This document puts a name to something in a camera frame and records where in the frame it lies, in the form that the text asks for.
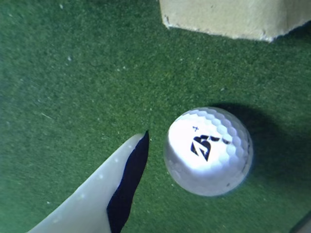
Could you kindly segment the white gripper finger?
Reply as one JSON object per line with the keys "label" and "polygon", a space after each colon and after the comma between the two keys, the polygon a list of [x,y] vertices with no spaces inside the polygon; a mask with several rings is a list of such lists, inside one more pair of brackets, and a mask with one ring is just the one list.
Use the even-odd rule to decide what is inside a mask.
{"label": "white gripper finger", "polygon": [[311,232],[310,216],[305,216],[290,229],[290,233],[310,233],[310,232]]}
{"label": "white gripper finger", "polygon": [[114,151],[31,233],[120,233],[144,173],[149,133],[139,133]]}

